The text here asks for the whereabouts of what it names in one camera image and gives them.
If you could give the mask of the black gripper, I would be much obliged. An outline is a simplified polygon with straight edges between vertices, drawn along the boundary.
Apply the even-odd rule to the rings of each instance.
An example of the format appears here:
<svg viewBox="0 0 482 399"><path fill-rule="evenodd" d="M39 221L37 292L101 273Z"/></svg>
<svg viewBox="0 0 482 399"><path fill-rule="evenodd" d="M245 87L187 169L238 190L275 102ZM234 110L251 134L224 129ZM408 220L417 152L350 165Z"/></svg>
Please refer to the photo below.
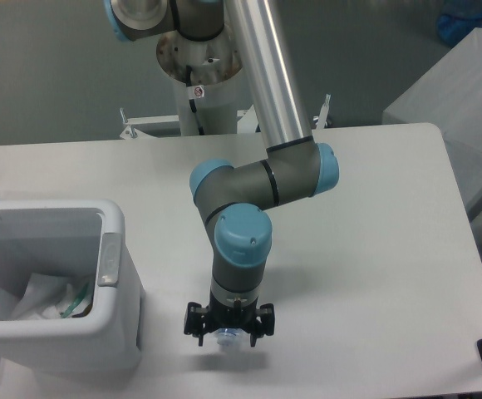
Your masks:
<svg viewBox="0 0 482 399"><path fill-rule="evenodd" d="M227 306L222 304L212 293L208 307L200 303L189 302L184 316L184 335L198 339L198 345L204 345L204 336L220 328L242 329L250 335L250 345L255 346L264 336L274 335L274 305L266 303L257 308L258 300L249 304Z"/></svg>

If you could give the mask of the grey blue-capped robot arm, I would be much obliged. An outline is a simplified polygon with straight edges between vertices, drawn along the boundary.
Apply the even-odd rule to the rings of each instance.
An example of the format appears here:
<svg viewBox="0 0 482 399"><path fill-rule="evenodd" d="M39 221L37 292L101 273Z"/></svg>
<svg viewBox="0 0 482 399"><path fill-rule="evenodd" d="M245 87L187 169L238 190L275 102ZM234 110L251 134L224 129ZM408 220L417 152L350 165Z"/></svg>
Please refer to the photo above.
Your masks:
<svg viewBox="0 0 482 399"><path fill-rule="evenodd" d="M191 302L184 333L203 339L243 330L252 342L271 336L275 310L259 304L272 246L268 210L337 185L332 148L317 143L298 101L274 1L107 1L122 41L159 38L156 56L184 89L199 135L210 132L203 101L212 86L245 71L267 156L236 167L207 160L189 178L192 198L213 250L209 303Z"/></svg>

